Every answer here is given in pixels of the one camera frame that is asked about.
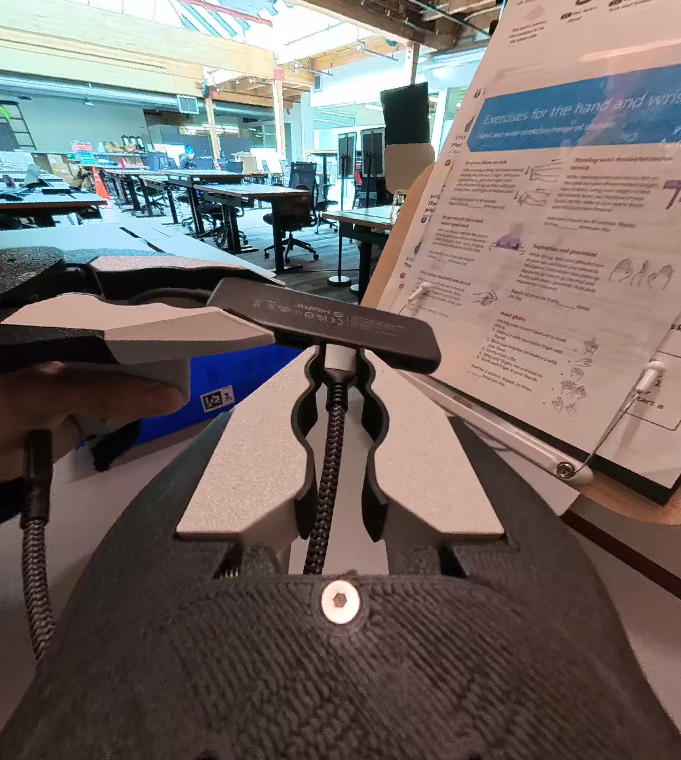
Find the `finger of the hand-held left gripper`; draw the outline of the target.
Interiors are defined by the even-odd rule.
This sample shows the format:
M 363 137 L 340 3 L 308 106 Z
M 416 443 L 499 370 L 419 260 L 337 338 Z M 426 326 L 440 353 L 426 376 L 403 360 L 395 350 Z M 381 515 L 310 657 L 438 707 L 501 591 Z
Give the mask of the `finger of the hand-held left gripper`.
M 239 264 L 184 256 L 104 255 L 89 262 L 107 299 L 135 299 L 152 290 L 205 290 L 212 292 L 227 278 L 276 284 L 265 274 Z
M 77 293 L 24 306 L 2 324 L 51 333 L 23 348 L 23 366 L 2 374 L 50 365 L 48 378 L 60 375 L 68 385 L 89 380 L 109 396 L 161 386 L 159 405 L 189 401 L 192 358 L 276 342 L 268 328 L 218 307 L 119 306 Z

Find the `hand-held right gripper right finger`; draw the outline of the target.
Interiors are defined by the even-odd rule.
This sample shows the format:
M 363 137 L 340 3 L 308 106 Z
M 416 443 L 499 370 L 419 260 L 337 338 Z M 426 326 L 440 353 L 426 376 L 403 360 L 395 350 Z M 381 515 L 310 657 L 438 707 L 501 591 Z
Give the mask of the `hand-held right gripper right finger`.
M 370 350 L 360 352 L 361 423 L 370 438 L 361 496 L 363 523 L 385 546 L 392 575 L 417 554 L 440 558 L 479 549 L 506 532 L 461 444 L 453 419 Z

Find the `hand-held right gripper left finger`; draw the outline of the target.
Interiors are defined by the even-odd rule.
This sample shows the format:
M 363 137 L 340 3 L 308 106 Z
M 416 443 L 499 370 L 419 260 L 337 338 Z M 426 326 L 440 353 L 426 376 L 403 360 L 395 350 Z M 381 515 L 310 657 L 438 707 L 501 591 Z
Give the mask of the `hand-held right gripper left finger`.
M 242 557 L 269 549 L 287 573 L 291 547 L 317 511 L 315 455 L 324 350 L 308 349 L 237 404 L 175 529 L 190 548 Z

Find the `blue plastic bin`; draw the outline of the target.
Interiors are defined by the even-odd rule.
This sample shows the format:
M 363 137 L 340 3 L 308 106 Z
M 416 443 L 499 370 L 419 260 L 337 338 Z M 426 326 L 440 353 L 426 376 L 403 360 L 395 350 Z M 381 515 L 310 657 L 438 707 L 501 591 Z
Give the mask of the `blue plastic bin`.
M 291 347 L 270 345 L 192 358 L 188 403 L 173 414 L 144 419 L 137 445 L 208 422 L 231 410 L 299 353 Z

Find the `dark grey usb hub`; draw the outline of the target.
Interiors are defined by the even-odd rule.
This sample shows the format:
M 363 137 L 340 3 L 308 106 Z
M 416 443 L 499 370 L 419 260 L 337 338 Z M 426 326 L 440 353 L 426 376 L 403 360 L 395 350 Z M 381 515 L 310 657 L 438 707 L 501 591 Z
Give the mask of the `dark grey usb hub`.
M 441 364 L 433 329 L 417 318 L 238 277 L 222 279 L 206 305 L 271 331 L 279 345 L 370 350 L 395 369 L 423 375 Z

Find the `person's left hand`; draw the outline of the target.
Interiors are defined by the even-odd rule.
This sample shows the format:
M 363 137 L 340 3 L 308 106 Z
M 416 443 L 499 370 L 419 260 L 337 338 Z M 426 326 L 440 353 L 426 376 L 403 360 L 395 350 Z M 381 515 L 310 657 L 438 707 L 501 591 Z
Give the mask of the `person's left hand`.
M 82 439 L 78 417 L 122 426 L 174 413 L 184 404 L 184 394 L 173 385 L 119 372 L 46 363 L 0 375 L 0 484 L 22 475 L 32 431 L 52 433 L 58 461 Z

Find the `dark-top desk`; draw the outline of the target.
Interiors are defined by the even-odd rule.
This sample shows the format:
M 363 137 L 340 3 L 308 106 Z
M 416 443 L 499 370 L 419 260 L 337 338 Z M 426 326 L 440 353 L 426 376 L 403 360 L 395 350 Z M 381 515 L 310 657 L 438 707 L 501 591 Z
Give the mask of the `dark-top desk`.
M 69 185 L 13 187 L 0 180 L 0 215 L 29 220 L 37 226 L 54 226 L 57 218 L 100 219 L 109 200 Z

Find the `brown-top desk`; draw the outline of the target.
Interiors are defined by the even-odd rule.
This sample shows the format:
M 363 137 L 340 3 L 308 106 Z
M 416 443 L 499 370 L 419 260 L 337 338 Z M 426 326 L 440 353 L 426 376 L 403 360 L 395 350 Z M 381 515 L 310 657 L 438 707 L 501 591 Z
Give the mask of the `brown-top desk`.
M 258 184 L 201 184 L 194 183 L 192 188 L 201 193 L 207 200 L 219 204 L 223 207 L 223 224 L 226 231 L 226 248 L 225 250 L 234 255 L 240 255 L 244 249 L 240 245 L 240 232 L 236 222 L 235 209 L 253 208 L 256 201 L 271 201 L 277 199 L 279 195 L 293 194 L 292 191 L 284 186 L 258 185 Z M 282 267 L 282 252 L 280 250 L 279 240 L 273 241 L 274 274 L 281 276 L 283 274 L 302 271 L 301 264 L 289 265 L 287 271 L 280 271 Z

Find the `black office chair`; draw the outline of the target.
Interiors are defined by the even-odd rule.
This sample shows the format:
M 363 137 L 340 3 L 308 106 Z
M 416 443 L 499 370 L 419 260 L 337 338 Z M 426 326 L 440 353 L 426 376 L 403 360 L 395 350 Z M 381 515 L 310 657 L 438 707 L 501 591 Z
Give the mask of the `black office chair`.
M 262 218 L 272 229 L 273 241 L 280 242 L 283 261 L 280 271 L 289 269 L 289 255 L 295 248 L 310 253 L 313 261 L 319 260 L 316 250 L 294 235 L 316 223 L 316 165 L 310 162 L 292 163 L 288 189 L 295 192 L 279 195 L 271 201 L 271 212 Z

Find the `light wood-top desk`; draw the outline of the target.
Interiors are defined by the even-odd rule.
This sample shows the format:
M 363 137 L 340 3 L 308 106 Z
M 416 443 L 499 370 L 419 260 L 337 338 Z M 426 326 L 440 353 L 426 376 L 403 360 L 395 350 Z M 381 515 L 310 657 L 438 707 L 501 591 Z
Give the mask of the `light wood-top desk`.
M 367 286 L 373 273 L 373 248 L 379 252 L 384 250 L 394 222 L 392 221 L 393 206 L 366 207 L 351 211 L 323 211 L 324 220 L 335 222 L 338 233 L 337 267 L 327 283 L 333 287 L 348 286 L 356 295 L 358 303 L 362 302 Z M 360 244 L 359 276 L 355 284 L 343 274 L 343 244 L 344 240 Z

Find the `printed exercise sheet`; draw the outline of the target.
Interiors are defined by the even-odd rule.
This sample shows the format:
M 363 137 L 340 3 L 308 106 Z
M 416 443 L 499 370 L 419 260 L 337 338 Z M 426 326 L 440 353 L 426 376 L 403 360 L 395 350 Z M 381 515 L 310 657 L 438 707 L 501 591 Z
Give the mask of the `printed exercise sheet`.
M 401 294 L 435 377 L 591 452 L 681 312 L 681 45 L 486 95 Z

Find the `black and beige partition panel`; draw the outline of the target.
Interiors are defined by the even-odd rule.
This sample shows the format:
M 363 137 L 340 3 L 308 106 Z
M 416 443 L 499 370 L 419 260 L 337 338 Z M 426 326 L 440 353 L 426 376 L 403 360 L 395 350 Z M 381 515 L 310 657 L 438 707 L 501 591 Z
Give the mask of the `black and beige partition panel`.
M 383 90 L 384 180 L 391 195 L 407 193 L 435 162 L 430 139 L 430 94 L 426 82 Z

